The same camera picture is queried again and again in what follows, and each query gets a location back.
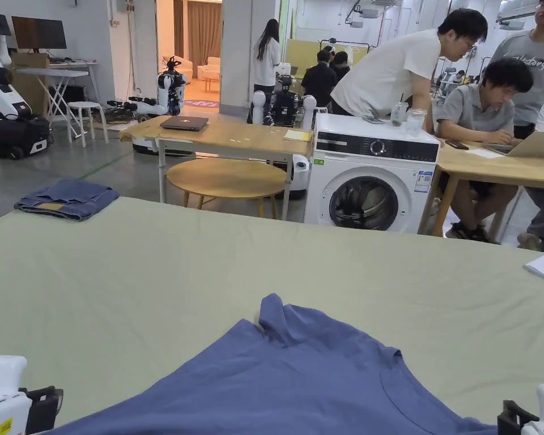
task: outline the woman with long hair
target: woman with long hair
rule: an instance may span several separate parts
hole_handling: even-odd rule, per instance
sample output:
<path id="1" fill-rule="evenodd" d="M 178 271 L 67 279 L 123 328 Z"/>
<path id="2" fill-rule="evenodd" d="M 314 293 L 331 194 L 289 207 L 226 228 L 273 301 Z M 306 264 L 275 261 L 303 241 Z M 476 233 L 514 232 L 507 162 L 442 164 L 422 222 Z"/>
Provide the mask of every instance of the woman with long hair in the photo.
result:
<path id="1" fill-rule="evenodd" d="M 269 20 L 264 33 L 258 39 L 253 53 L 254 92 L 262 91 L 269 95 L 274 92 L 276 84 L 276 67 L 280 65 L 279 25 L 274 19 Z M 248 122 L 252 122 L 252 110 L 250 106 Z"/>

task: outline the open laptop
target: open laptop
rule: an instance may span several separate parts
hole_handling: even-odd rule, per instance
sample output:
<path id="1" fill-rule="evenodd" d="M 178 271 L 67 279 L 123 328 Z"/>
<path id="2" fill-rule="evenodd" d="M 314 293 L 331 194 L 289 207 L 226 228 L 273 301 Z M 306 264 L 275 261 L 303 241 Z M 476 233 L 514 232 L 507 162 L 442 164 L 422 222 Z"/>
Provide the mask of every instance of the open laptop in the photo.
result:
<path id="1" fill-rule="evenodd" d="M 509 157 L 544 158 L 544 131 L 535 131 L 515 147 L 509 145 L 484 144 L 484 148 Z"/>
<path id="2" fill-rule="evenodd" d="M 160 124 L 170 130 L 200 131 L 209 119 L 196 117 L 171 117 Z"/>

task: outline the white t-shirt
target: white t-shirt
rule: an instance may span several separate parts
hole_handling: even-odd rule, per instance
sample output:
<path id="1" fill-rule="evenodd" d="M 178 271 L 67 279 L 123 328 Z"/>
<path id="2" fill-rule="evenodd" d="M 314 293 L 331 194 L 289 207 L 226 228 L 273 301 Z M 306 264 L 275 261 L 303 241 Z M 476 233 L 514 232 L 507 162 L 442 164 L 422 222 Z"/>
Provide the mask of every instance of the white t-shirt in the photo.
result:
<path id="1" fill-rule="evenodd" d="M 274 39 L 270 38 L 266 49 L 264 51 L 264 57 L 262 60 L 258 60 L 258 44 L 254 47 L 254 84 L 260 86 L 274 86 L 276 84 L 276 67 L 280 65 L 280 44 Z"/>
<path id="2" fill-rule="evenodd" d="M 399 102 L 407 100 L 411 73 L 431 79 L 441 53 L 437 29 L 397 38 L 371 50 L 345 75 L 332 91 L 332 98 L 354 116 L 363 116 L 371 107 L 385 116 Z"/>

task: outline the glass cup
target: glass cup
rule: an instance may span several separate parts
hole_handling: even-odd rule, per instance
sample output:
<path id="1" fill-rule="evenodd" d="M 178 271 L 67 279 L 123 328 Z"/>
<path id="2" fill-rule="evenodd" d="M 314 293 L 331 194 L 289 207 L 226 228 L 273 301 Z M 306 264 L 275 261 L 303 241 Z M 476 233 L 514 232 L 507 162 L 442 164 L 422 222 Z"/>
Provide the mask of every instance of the glass cup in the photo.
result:
<path id="1" fill-rule="evenodd" d="M 407 115 L 406 128 L 409 134 L 417 134 L 423 129 L 423 123 L 427 116 L 426 110 L 410 109 Z"/>
<path id="2" fill-rule="evenodd" d="M 391 109 L 391 123 L 399 127 L 407 116 L 408 103 L 396 103 Z"/>

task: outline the green floor line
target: green floor line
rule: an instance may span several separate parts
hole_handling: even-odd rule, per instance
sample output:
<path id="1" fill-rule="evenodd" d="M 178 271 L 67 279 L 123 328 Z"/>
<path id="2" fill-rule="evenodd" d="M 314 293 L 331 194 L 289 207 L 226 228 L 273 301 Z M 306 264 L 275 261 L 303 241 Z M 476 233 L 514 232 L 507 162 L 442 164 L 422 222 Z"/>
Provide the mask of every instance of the green floor line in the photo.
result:
<path id="1" fill-rule="evenodd" d="M 105 168 L 108 168 L 111 165 L 114 165 L 115 163 L 119 162 L 121 159 L 124 159 L 127 157 L 127 155 L 132 155 L 133 152 L 127 152 L 125 154 L 120 155 L 118 158 L 111 160 L 109 163 L 105 163 L 103 166 L 100 166 L 98 168 L 95 168 L 93 170 L 88 171 L 86 174 L 81 175 L 78 179 L 83 180 L 93 174 L 96 174 L 98 171 L 103 170 Z"/>

